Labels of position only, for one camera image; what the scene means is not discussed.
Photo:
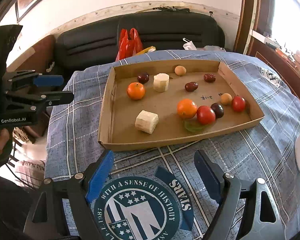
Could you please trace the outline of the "gloved left hand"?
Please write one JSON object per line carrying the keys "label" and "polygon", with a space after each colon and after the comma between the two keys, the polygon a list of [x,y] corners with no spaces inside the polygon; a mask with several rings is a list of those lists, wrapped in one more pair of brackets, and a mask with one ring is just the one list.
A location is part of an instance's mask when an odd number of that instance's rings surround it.
{"label": "gloved left hand", "polygon": [[12,151],[12,128],[0,129],[0,167],[9,160]]}

